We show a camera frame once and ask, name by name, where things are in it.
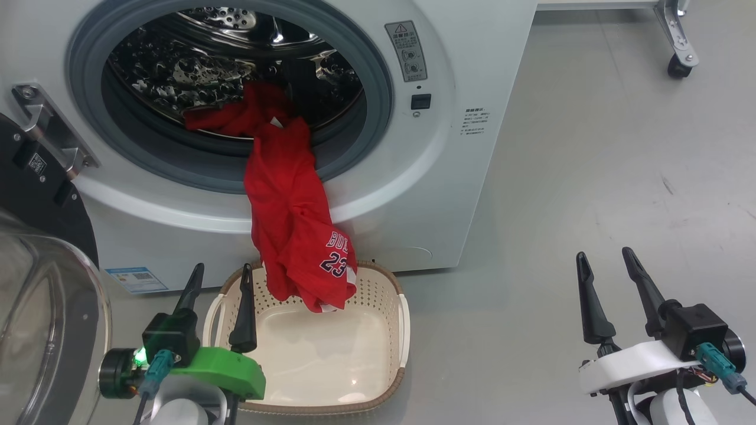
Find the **sticker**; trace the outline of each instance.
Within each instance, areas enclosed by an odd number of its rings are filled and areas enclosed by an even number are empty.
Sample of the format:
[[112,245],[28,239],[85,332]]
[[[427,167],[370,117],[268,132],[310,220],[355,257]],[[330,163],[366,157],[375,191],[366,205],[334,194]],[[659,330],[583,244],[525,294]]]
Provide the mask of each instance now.
[[460,136],[481,135],[485,132],[485,124],[488,122],[490,113],[484,107],[471,107],[465,109],[462,118]]
[[106,268],[113,279],[116,279],[130,293],[149,293],[168,290],[166,285],[156,278],[146,267]]
[[420,45],[420,38],[417,37],[415,24],[411,20],[406,20],[387,23],[384,27],[389,34],[391,43],[394,44],[404,81],[428,79],[423,46]]
[[29,161],[29,168],[33,169],[37,175],[42,175],[46,167],[47,163],[39,156],[39,154],[34,154],[32,160]]

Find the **metal cart leg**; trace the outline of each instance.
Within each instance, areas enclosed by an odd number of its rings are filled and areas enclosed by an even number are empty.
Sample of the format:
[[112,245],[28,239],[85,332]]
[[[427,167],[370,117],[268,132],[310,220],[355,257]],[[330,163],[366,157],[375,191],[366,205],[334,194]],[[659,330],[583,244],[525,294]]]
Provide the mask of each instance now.
[[654,11],[661,22],[661,27],[667,34],[674,56],[667,66],[667,74],[672,78],[682,79],[690,75],[694,66],[699,64],[699,57],[688,42],[680,22],[680,10],[687,9],[689,0],[682,0],[683,8],[680,9],[680,0],[659,0]]

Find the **washing machine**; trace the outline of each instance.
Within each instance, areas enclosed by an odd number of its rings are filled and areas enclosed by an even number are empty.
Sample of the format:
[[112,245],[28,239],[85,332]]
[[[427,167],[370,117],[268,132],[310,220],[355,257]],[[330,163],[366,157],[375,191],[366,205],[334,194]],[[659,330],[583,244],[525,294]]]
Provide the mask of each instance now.
[[0,113],[64,166],[76,193],[22,156],[40,190],[83,203],[101,271],[130,292],[180,289],[198,262],[219,286],[259,257],[242,186],[254,140],[183,122],[247,80],[279,85],[310,125],[359,259],[454,267],[536,3],[5,0]]

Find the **laundry basket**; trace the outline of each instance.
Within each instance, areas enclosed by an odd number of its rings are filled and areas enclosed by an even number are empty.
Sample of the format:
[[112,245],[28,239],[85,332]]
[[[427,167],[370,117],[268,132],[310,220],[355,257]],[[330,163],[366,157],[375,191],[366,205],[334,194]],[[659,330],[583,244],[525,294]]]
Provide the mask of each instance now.
[[[241,269],[213,300],[204,346],[229,348]],[[265,270],[253,265],[258,348],[247,353],[265,372],[265,398],[240,408],[272,414],[347,414],[379,406],[399,387],[410,351],[410,312],[394,275],[359,262],[357,293],[344,310],[315,314],[298,297],[280,302]]]

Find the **warning label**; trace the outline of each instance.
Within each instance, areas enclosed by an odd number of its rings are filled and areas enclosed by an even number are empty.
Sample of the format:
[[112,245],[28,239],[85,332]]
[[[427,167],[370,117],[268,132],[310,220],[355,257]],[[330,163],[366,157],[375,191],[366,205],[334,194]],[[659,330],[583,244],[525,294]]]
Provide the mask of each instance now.
[[485,124],[491,114],[484,107],[471,107],[465,109],[462,118],[460,136],[481,135],[485,132]]
[[428,79],[423,46],[411,20],[387,23],[386,32],[394,45],[405,82]]

